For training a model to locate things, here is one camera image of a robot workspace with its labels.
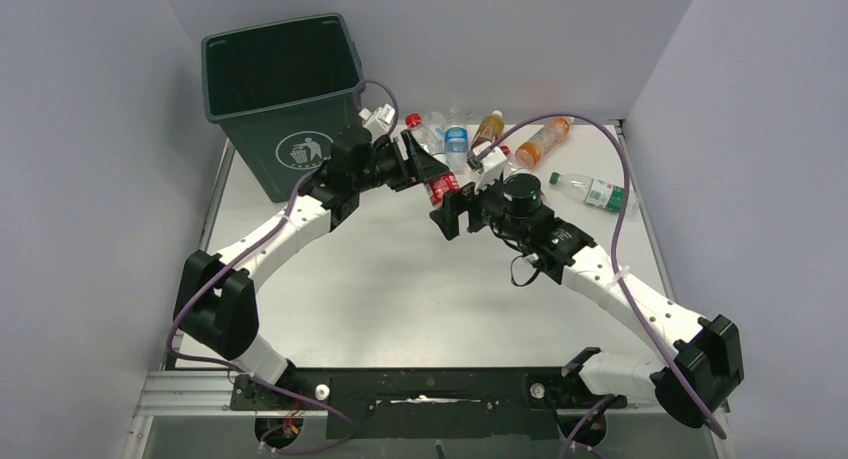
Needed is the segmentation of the clear bottle red label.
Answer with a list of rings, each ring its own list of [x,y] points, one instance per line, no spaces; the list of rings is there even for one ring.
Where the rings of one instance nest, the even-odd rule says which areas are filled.
[[[449,167],[443,140],[424,125],[422,117],[418,113],[407,115],[405,124],[411,135],[427,154],[428,179],[424,180],[423,183],[431,205],[434,208],[439,208],[447,193],[460,189],[459,181]]]

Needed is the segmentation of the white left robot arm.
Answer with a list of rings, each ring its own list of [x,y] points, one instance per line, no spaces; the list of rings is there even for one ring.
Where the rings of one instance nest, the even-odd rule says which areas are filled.
[[[328,159],[296,182],[281,212],[218,252],[198,250],[186,259],[169,333],[183,332],[205,345],[215,354],[214,364],[279,383],[292,363],[259,332],[261,286],[346,220],[362,193],[381,187],[400,192],[448,170],[409,131],[373,138],[362,126],[345,128]]]

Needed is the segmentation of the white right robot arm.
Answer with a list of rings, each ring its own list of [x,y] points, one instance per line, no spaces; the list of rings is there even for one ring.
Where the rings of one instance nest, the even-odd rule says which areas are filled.
[[[689,310],[614,265],[589,234],[543,203],[535,176],[512,176],[481,192],[472,184],[450,191],[430,218],[452,240],[461,215],[470,232],[490,229],[539,273],[595,303],[654,353],[649,359],[589,350],[562,379],[572,404],[585,406],[604,395],[653,400],[679,423],[700,428],[743,381],[733,321]]]

